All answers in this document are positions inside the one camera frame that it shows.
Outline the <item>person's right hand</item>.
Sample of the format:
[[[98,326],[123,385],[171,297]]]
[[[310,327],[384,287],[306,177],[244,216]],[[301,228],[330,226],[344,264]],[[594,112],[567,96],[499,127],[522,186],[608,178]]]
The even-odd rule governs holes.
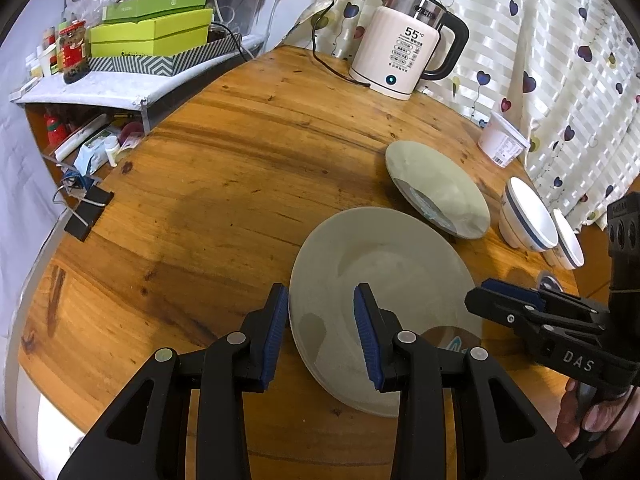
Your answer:
[[[612,421],[627,404],[623,415],[620,416],[620,419],[605,438],[592,450],[590,456],[596,458],[617,451],[628,436],[639,415],[638,391],[633,396],[627,394],[624,398],[615,401],[606,401],[593,405],[582,419],[578,419],[577,388],[578,382],[574,379],[569,379],[565,385],[565,393],[561,399],[560,412],[555,428],[555,434],[559,441],[566,448],[567,445],[577,439],[581,429],[592,434],[605,432],[606,428],[612,424]]]

